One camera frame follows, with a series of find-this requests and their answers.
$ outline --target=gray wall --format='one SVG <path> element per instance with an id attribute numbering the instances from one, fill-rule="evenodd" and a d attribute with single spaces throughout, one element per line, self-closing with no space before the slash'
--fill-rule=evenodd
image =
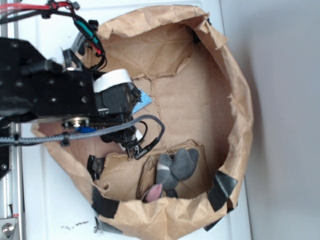
<path id="1" fill-rule="evenodd" d="M 320 239 L 320 0 L 221 0 L 252 91 L 254 240 Z"/>

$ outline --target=soft toy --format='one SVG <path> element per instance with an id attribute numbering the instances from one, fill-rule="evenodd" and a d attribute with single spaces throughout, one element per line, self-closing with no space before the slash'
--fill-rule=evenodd
<path id="1" fill-rule="evenodd" d="M 196 170 L 198 163 L 198 150 L 191 148 L 179 149 L 175 155 L 162 154 L 157 163 L 156 184 L 153 185 L 142 197 L 146 203 L 161 197 L 162 191 L 167 197 L 177 198 L 175 187 L 179 181 L 187 180 Z"/>

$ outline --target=gray cable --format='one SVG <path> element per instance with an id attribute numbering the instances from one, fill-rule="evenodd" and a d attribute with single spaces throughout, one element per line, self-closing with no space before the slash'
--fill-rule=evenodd
<path id="1" fill-rule="evenodd" d="M 80 139 L 88 139 L 88 138 L 94 138 L 105 134 L 114 133 L 120 130 L 124 130 L 127 128 L 132 127 L 133 125 L 139 123 L 143 119 L 152 119 L 156 121 L 161 126 L 161 132 L 159 136 L 157 137 L 158 140 L 162 137 L 162 135 L 165 132 L 165 125 L 155 116 L 153 115 L 142 115 L 137 117 L 136 119 L 123 123 L 121 125 L 111 126 L 108 128 L 104 128 L 101 130 L 97 130 L 94 132 L 88 132 L 88 133 L 78 133 L 78 134 L 69 134 L 68 139 L 69 140 L 80 140 Z M 33 144 L 43 144 L 48 142 L 56 142 L 56 141 L 63 141 L 65 139 L 65 136 L 63 134 L 54 135 L 54 136 L 46 136 L 46 137 L 21 137 L 18 139 L 15 139 L 14 137 L 0 137 L 0 143 L 4 144 L 14 144 L 14 145 L 33 145 Z"/>

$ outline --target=pink object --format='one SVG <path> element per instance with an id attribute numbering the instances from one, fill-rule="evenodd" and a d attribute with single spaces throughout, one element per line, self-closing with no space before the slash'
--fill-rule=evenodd
<path id="1" fill-rule="evenodd" d="M 144 200 L 146 203 L 150 203 L 152 201 L 157 200 L 161 197 L 162 193 L 162 183 L 153 185 L 146 193 Z"/>

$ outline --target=bolt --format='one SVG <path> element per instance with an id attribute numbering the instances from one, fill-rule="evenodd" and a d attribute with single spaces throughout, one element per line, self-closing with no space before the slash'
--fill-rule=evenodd
<path id="1" fill-rule="evenodd" d="M 79 85 L 80 85 L 81 87 L 84 87 L 84 86 L 86 85 L 86 82 L 83 81 L 83 80 L 81 80 L 81 81 L 79 82 Z"/>
<path id="2" fill-rule="evenodd" d="M 50 102 L 53 103 L 53 104 L 55 104 L 57 101 L 58 101 L 58 100 L 57 100 L 56 97 L 50 98 Z"/>
<path id="3" fill-rule="evenodd" d="M 49 85 L 55 85 L 56 81 L 53 78 L 50 78 L 48 81 Z"/>
<path id="4" fill-rule="evenodd" d="M 2 169 L 2 170 L 7 170 L 7 168 L 8 168 L 7 164 L 2 164 L 2 165 L 1 165 L 1 169 Z"/>
<path id="5" fill-rule="evenodd" d="M 15 85 L 18 87 L 18 88 L 22 88 L 24 86 L 24 83 L 21 81 L 21 80 L 18 80 L 15 82 Z"/>
<path id="6" fill-rule="evenodd" d="M 10 223 L 6 223 L 2 227 L 2 232 L 7 238 L 9 238 L 14 233 L 14 230 L 15 227 Z"/>
<path id="7" fill-rule="evenodd" d="M 81 102 L 84 103 L 84 104 L 87 104 L 88 101 L 89 101 L 89 99 L 88 99 L 86 96 L 83 96 L 83 97 L 81 98 Z"/>
<path id="8" fill-rule="evenodd" d="M 17 48 L 19 47 L 19 43 L 17 43 L 16 41 L 13 41 L 13 42 L 11 43 L 11 47 L 12 47 L 13 49 L 17 49 Z"/>

